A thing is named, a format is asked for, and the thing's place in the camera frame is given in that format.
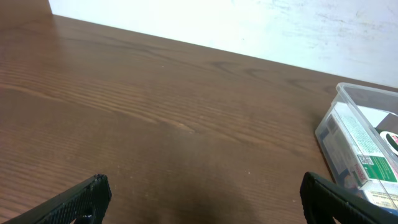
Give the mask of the white and green box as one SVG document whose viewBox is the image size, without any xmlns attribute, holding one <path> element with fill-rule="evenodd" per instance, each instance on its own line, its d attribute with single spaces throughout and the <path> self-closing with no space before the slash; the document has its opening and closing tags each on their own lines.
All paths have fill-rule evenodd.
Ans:
<svg viewBox="0 0 398 224">
<path fill-rule="evenodd" d="M 385 181 L 396 184 L 397 176 L 377 144 L 371 139 L 361 123 L 344 103 L 336 103 L 332 110 L 333 119 L 339 126 L 337 137 L 348 143 L 345 159 L 348 167 L 363 186 L 368 181 Z"/>
</svg>

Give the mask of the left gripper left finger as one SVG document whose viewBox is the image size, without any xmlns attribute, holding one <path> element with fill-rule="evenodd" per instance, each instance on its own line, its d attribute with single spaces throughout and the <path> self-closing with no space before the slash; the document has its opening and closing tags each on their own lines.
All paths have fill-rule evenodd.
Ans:
<svg viewBox="0 0 398 224">
<path fill-rule="evenodd" d="M 101 223 L 111 197 L 107 176 L 96 174 L 5 224 Z"/>
</svg>

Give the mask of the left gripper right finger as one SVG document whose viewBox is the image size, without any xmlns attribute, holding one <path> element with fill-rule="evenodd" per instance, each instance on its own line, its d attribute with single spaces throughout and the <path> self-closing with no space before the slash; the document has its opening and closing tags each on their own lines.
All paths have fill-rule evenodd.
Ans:
<svg viewBox="0 0 398 224">
<path fill-rule="evenodd" d="M 349 193 L 314 172 L 304 174 L 300 197 L 308 224 L 397 224 L 397 215 Z"/>
</svg>

